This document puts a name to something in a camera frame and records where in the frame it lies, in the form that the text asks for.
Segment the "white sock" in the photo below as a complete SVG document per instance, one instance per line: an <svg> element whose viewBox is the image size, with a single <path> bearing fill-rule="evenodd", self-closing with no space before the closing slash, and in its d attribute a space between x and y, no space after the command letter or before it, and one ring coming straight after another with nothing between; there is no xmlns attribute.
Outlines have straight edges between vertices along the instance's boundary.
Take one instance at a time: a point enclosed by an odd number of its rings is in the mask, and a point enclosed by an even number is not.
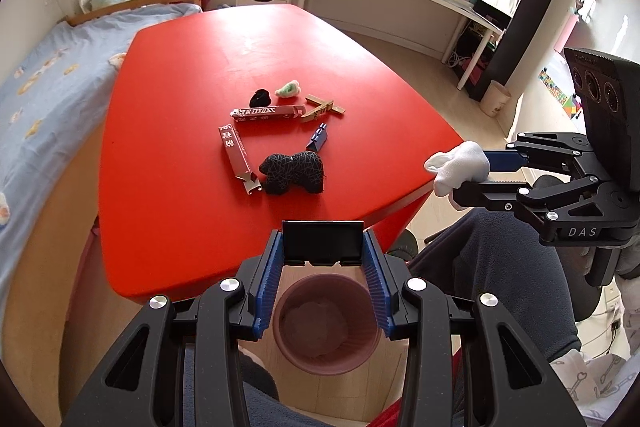
<svg viewBox="0 0 640 427"><path fill-rule="evenodd" d="M454 190L464 182L484 182L490 164L484 150L473 141L465 141L448 152L437 152L424 162L424 169L434 174L433 191L437 197L447 196L454 209L464 209L454 201Z"/></svg>

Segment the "black sock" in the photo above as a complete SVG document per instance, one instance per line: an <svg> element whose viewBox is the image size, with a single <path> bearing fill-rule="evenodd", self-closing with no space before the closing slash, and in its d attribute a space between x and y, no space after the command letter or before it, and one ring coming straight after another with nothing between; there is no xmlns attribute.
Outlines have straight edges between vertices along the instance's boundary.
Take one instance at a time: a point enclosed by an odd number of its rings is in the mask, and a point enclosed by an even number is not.
<svg viewBox="0 0 640 427"><path fill-rule="evenodd" d="M303 187L310 194L323 192L323 162L311 150L293 155L271 154L258 170L264 176L264 189L270 194L284 194L292 185Z"/></svg>

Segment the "red cardboard strip chinese text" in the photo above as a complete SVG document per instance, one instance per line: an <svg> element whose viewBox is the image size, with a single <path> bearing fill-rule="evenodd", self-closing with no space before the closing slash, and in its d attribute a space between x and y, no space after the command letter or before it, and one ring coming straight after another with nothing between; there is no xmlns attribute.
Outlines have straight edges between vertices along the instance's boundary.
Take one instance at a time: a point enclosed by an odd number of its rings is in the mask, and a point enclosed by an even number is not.
<svg viewBox="0 0 640 427"><path fill-rule="evenodd" d="M218 131L235 179L243 183L247 194L262 191L262 184L257 174L250 168L245 147L234 124L220 126Z"/></svg>

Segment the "red cardboard strip with BOX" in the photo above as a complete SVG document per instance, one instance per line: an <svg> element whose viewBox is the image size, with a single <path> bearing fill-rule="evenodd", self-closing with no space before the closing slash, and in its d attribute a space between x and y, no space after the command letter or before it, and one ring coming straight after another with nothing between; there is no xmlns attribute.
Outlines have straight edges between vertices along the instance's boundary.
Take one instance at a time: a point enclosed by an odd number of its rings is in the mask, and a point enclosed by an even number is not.
<svg viewBox="0 0 640 427"><path fill-rule="evenodd" d="M271 105L260 107L235 108L230 116L235 121L251 121L258 119L295 119L305 114L303 105Z"/></svg>

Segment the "small black scrap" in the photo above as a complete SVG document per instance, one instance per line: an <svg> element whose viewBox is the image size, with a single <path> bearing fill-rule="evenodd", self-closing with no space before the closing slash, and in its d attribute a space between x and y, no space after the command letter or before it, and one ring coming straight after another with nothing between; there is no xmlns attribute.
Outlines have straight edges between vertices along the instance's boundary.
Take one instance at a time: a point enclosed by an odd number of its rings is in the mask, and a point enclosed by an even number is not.
<svg viewBox="0 0 640 427"><path fill-rule="evenodd" d="M267 107L270 105L271 96L266 89L258 89L250 98L250 107Z"/></svg>

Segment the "brown cardboard piece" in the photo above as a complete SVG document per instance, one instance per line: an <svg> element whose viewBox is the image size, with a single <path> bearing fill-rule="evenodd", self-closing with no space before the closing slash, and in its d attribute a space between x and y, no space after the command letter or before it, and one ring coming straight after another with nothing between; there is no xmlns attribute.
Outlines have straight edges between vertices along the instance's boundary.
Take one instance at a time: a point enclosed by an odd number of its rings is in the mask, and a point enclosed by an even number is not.
<svg viewBox="0 0 640 427"><path fill-rule="evenodd" d="M323 100L323 98L310 94L306 96L305 101L314 106L314 108L302 116L303 122L314 121L326 113L333 113L338 116L344 116L346 113L346 110L336 105L333 100Z"/></svg>

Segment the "green white tissue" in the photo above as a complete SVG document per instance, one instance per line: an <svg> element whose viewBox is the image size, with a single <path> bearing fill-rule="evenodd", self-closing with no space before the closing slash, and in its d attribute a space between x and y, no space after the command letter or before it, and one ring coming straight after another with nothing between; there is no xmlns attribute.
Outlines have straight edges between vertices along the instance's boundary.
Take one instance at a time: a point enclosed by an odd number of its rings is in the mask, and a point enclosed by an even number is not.
<svg viewBox="0 0 640 427"><path fill-rule="evenodd" d="M277 98L296 98L300 93L300 84L297 80L291 80L278 90L274 91Z"/></svg>

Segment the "pink trash bin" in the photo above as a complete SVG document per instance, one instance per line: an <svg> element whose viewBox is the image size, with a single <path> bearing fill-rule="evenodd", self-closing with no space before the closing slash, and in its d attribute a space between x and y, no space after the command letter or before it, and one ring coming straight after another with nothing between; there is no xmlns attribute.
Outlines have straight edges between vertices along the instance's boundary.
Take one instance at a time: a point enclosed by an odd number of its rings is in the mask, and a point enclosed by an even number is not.
<svg viewBox="0 0 640 427"><path fill-rule="evenodd" d="M366 286L336 273L304 277L279 298L271 320L282 355L319 376L349 373L378 347L378 327Z"/></svg>

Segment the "beige small waste bin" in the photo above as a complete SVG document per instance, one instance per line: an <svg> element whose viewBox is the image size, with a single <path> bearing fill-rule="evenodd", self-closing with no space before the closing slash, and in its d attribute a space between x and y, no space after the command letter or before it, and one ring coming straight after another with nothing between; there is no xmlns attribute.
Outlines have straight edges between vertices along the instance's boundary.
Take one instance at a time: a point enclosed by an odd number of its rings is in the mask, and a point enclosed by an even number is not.
<svg viewBox="0 0 640 427"><path fill-rule="evenodd" d="M511 93L503 84L491 80L480 101L480 110L489 117L496 117L500 110L510 101Z"/></svg>

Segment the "white long desk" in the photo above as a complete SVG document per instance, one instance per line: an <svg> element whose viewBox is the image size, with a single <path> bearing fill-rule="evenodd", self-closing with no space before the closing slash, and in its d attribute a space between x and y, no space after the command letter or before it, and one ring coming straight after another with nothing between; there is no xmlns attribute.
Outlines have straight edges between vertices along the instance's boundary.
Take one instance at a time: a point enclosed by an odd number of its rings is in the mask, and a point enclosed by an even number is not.
<svg viewBox="0 0 640 427"><path fill-rule="evenodd" d="M294 0L341 30L356 32L438 58L447 63L468 23L480 25L482 36L458 81L462 89L490 39L502 30L454 0Z"/></svg>

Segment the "bed with blue sheet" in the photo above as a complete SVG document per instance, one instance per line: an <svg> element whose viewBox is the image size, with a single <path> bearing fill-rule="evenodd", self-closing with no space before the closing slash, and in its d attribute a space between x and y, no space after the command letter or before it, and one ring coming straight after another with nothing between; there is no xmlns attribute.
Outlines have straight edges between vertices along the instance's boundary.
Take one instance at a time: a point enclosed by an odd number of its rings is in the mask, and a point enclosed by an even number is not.
<svg viewBox="0 0 640 427"><path fill-rule="evenodd" d="M72 26L62 22L1 86L1 295L58 179L103 121L136 33L200 12L148 4Z"/></svg>

